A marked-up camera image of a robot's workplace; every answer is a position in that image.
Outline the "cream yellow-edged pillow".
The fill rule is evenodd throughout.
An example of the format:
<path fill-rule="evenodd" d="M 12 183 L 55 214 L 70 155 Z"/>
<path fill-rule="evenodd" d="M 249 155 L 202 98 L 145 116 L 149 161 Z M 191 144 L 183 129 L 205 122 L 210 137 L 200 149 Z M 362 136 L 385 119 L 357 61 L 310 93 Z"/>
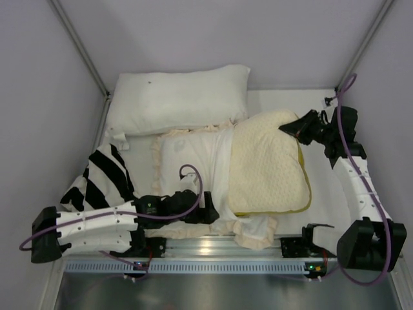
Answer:
<path fill-rule="evenodd" d="M 290 110 L 262 112 L 234 126 L 228 204 L 237 216 L 307 210 L 312 190 L 301 147 L 279 127 L 296 121 Z"/>

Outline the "grey plush cream-frilled pillowcase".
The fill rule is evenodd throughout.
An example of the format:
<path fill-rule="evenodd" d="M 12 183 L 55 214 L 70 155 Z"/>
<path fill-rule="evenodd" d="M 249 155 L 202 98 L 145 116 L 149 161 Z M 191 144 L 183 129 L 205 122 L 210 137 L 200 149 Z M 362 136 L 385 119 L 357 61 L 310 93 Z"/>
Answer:
<path fill-rule="evenodd" d="M 152 142 L 154 180 L 152 192 L 172 196 L 179 192 L 183 176 L 194 172 L 199 193 L 208 191 L 219 218 L 211 224 L 191 224 L 181 220 L 160 229 L 147 229 L 148 237 L 197 238 L 207 234 L 233 234 L 234 241 L 247 249 L 262 250 L 274 244 L 277 221 L 272 216 L 237 217 L 228 204 L 230 154 L 234 125 L 209 125 L 195 130 L 171 130 Z"/>

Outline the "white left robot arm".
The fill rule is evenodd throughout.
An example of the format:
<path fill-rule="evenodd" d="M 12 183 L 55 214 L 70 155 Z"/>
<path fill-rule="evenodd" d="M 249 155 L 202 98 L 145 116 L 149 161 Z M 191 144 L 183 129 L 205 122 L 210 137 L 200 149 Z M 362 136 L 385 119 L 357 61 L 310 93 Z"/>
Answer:
<path fill-rule="evenodd" d="M 148 257 L 163 237 L 147 237 L 171 223 L 211 224 L 219 218 L 209 192 L 146 195 L 115 207 L 83 212 L 41 211 L 32 224 L 31 261 L 44 264 L 71 254 L 104 251 L 117 258 Z"/>

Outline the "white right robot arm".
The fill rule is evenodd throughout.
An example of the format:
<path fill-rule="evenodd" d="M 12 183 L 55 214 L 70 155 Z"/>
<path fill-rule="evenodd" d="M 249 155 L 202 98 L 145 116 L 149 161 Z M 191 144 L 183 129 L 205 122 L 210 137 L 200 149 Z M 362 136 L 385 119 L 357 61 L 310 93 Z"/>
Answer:
<path fill-rule="evenodd" d="M 344 231 L 331 224 L 309 224 L 303 237 L 336 256 L 345 269 L 392 271 L 407 238 L 402 223 L 385 211 L 368 172 L 367 155 L 355 140 L 358 112 L 351 107 L 311 110 L 280 126 L 300 144 L 322 144 L 332 171 L 340 181 L 350 215 Z"/>

